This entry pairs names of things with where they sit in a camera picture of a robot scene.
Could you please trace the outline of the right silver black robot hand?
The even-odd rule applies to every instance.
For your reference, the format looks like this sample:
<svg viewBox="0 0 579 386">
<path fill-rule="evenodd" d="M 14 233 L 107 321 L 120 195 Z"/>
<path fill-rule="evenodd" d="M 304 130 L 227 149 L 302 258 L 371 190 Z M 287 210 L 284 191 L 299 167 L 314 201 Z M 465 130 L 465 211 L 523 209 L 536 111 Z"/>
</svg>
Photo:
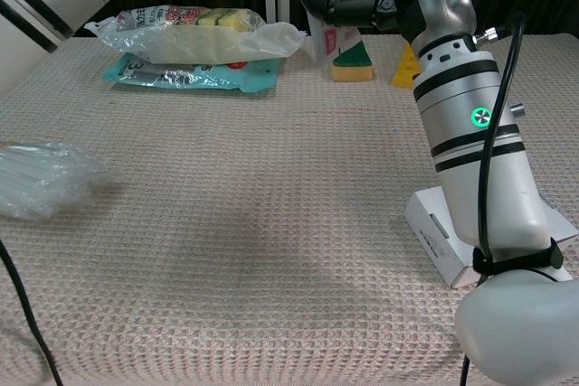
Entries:
<svg viewBox="0 0 579 386">
<path fill-rule="evenodd" d="M 414 54 L 453 38 L 473 35 L 477 26 L 471 0 L 300 0 L 313 17 L 326 24 L 398 29 Z"/>
</svg>

